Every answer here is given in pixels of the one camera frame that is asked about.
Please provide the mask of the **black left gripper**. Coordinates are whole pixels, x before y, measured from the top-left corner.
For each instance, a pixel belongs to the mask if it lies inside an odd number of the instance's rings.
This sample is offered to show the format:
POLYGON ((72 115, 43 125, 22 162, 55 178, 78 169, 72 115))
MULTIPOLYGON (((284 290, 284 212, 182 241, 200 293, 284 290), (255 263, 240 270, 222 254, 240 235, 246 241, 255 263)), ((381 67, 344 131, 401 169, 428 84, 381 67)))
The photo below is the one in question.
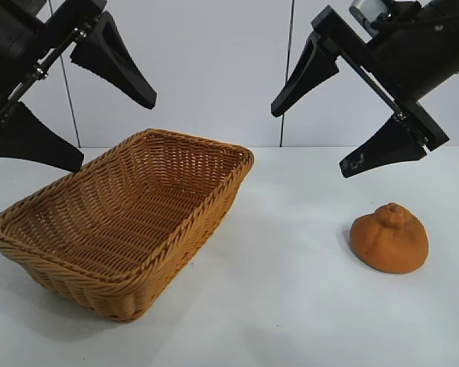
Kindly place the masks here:
POLYGON ((20 102, 73 43, 70 59, 153 109, 157 93, 136 66, 104 1, 65 1, 42 22, 44 1, 0 1, 0 158, 78 172, 83 153, 20 102))

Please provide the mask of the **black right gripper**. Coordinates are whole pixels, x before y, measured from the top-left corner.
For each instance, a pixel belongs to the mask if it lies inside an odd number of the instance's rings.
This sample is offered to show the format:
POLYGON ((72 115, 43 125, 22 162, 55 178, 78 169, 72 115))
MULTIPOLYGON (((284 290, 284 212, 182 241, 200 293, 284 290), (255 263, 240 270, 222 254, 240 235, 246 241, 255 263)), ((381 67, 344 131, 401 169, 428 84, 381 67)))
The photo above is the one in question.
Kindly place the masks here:
POLYGON ((331 7, 311 22, 298 62, 271 114, 282 116, 313 88, 339 73, 337 55, 374 75, 404 115, 418 121, 414 132, 392 115, 365 143, 340 163, 344 177, 407 161, 420 161, 429 150, 448 141, 447 135, 418 101, 459 73, 459 5, 351 5, 349 11, 371 36, 364 42, 331 7), (333 42, 331 52, 325 43, 333 42))

